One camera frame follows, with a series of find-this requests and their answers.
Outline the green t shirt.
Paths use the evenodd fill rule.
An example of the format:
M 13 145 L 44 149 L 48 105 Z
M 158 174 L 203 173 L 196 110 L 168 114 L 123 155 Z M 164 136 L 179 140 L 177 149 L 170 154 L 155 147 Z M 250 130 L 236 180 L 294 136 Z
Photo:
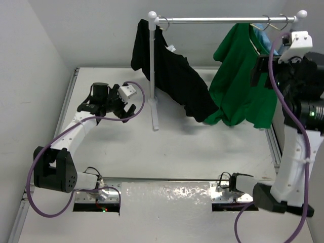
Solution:
M 261 95 L 257 100 L 250 96 L 250 72 L 258 54 L 250 43 L 249 24 L 234 25 L 213 54 L 221 62 L 210 87 L 211 98 L 219 110 L 205 119 L 208 125 L 222 121 L 236 126 L 244 120 L 256 129 L 268 129 L 275 113 L 277 96 Z

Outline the cream wire hanger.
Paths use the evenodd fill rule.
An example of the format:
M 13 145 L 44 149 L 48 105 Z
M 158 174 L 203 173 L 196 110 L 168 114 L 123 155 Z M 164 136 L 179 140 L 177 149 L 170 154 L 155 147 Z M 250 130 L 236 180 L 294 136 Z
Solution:
M 261 45 L 259 40 L 257 39 L 254 31 L 253 31 L 253 23 L 250 23 L 249 26 L 249 38 L 250 38 L 250 43 L 253 46 L 255 52 L 259 54 L 269 54 L 269 52 Z

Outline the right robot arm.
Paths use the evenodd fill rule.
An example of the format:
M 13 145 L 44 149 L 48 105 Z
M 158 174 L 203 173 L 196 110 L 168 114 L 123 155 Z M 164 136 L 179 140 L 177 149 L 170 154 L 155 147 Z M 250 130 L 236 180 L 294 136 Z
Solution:
M 273 58 L 273 73 L 283 96 L 285 145 L 274 180 L 234 173 L 220 180 L 213 199 L 222 208 L 242 207 L 252 201 L 257 208 L 276 213 L 312 217 L 305 202 L 317 151 L 323 143 L 323 54 L 309 52 L 286 63 Z

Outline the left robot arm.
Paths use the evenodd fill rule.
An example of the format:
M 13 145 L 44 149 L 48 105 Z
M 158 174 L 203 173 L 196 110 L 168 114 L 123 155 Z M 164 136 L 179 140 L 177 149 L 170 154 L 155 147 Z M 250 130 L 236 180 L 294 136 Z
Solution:
M 87 98 L 77 107 L 76 113 L 58 136 L 46 147 L 34 151 L 36 160 L 33 169 L 33 182 L 36 187 L 70 193 L 73 190 L 94 190 L 99 185 L 96 174 L 78 172 L 73 156 L 91 129 L 113 113 L 116 120 L 127 122 L 135 114 L 136 106 L 125 107 L 128 100 L 136 94 L 130 84 L 93 83 Z

